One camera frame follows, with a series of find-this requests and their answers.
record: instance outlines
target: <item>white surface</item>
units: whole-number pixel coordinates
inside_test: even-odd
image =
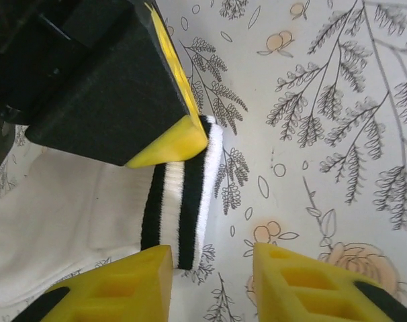
[[[226,4],[237,8],[246,2],[170,0],[160,3],[186,73],[196,87],[200,86],[198,90],[202,90],[204,111],[217,112],[219,123],[226,126],[224,166],[236,170],[233,180],[224,177],[219,197],[213,200],[207,226],[209,246],[201,270],[175,275],[171,321],[214,321],[220,306],[226,309],[220,311],[223,321],[256,321],[256,309],[250,300],[253,293],[249,290],[250,245],[255,240],[275,242],[313,258],[358,270],[379,280],[407,305],[407,1],[389,10],[369,2],[365,11],[360,11],[362,1],[311,0],[304,14],[300,5],[293,7],[295,1],[250,0],[243,7],[242,16],[229,19],[231,10],[227,17],[220,15]],[[315,53],[307,54],[319,30],[330,23],[333,11],[340,19],[330,29],[334,33],[323,37],[324,43]],[[356,31],[351,29],[354,21],[361,23],[352,37],[346,32]],[[280,38],[274,36],[268,43],[275,51],[269,52],[267,39],[282,31],[289,31],[294,41],[279,50]],[[345,49],[340,55],[336,42],[340,33],[339,44],[346,49],[354,46],[362,58],[354,59],[351,53],[345,54]],[[281,35],[285,41],[289,40],[289,33]],[[193,48],[196,37],[205,40],[216,52]],[[203,57],[194,58],[192,67],[191,58],[196,54]],[[224,61],[227,71],[222,70],[225,68],[221,64],[220,72],[215,75],[199,69],[200,62],[204,66],[208,61],[211,63],[213,54]],[[336,92],[335,106],[325,105],[323,109],[320,99],[327,92],[326,86],[335,83],[340,59],[347,67],[340,68],[336,81],[336,89],[343,92],[342,98]],[[362,59],[367,61],[364,68]],[[279,78],[290,81],[289,71],[296,75],[304,72],[298,65],[311,71],[302,77],[304,82],[299,80],[301,84],[296,86],[296,80],[294,87],[287,89],[284,85],[276,91],[283,84]],[[345,80],[345,74],[355,78],[360,93],[353,90],[352,78]],[[220,87],[213,88],[213,82],[217,86],[220,78],[221,84],[246,105],[248,111],[233,102],[242,115],[237,118],[242,121],[229,122],[226,115],[233,116],[234,110],[229,107],[229,112],[222,114],[214,103],[217,95],[226,108],[230,102],[217,91]],[[287,91],[295,94],[304,91],[308,104],[304,101],[303,109],[295,114],[294,133],[287,133],[287,140],[281,140],[285,115],[275,127],[267,124],[267,117],[274,104],[283,103],[280,98]],[[339,99],[342,109],[337,113]],[[356,105],[357,101],[367,103],[361,107]],[[335,142],[335,146],[325,142],[333,137],[333,129],[346,125],[363,109],[371,110],[364,112],[357,124],[352,124],[345,137],[341,135],[340,142]],[[318,126],[314,131],[303,125],[309,115],[319,119],[323,132],[317,130]],[[312,145],[306,142],[306,147],[301,148],[304,130],[308,130],[307,142]],[[22,146],[12,151],[7,172],[1,172],[1,190],[8,190],[8,182],[14,184],[14,180],[18,182],[23,176],[33,157],[31,152],[24,156],[25,149]],[[32,150],[38,153],[39,148]],[[326,157],[336,153],[347,155],[338,182],[336,174],[342,163],[328,173],[321,171],[325,169],[321,162],[331,162]],[[391,178],[394,183],[387,185]],[[234,198],[224,207],[223,192],[232,189]],[[378,211],[379,200],[387,195],[378,192],[383,190],[389,192],[392,213]],[[231,299],[228,305],[227,296]],[[0,309],[0,321],[9,321],[25,305]]]

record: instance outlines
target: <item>black stripe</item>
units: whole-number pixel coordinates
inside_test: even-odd
[[[142,219],[141,250],[146,250],[160,244],[165,171],[166,164],[158,164],[154,167],[150,192],[148,193],[144,217]]]
[[[201,117],[208,137],[212,125]],[[199,216],[204,185],[205,156],[207,149],[184,162],[184,187],[179,217],[179,261],[178,268],[191,270],[195,255],[196,225]]]

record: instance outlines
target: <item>yellow plastic piece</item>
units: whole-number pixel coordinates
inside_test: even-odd
[[[390,322],[353,281],[363,275],[257,243],[253,274],[259,322]]]
[[[166,32],[165,25],[157,10],[147,3],[146,6],[151,12],[151,18],[161,49],[184,98],[189,115],[185,115],[168,131],[133,157],[126,165],[129,168],[188,160],[199,154],[208,145],[208,138],[199,120],[196,101],[172,41]]]
[[[70,292],[42,322],[167,322],[173,263],[156,246],[55,284]]]

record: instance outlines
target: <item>tablecloth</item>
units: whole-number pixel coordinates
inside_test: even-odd
[[[407,0],[159,6],[199,108],[225,128],[206,246],[175,273],[170,321],[257,321],[254,242],[370,276],[407,306]],[[0,198],[43,151],[18,127]]]

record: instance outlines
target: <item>sock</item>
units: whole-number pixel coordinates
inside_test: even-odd
[[[0,306],[39,294],[108,256],[169,244],[176,268],[197,267],[222,130],[201,117],[206,150],[186,162],[127,169],[55,150],[0,200]]]

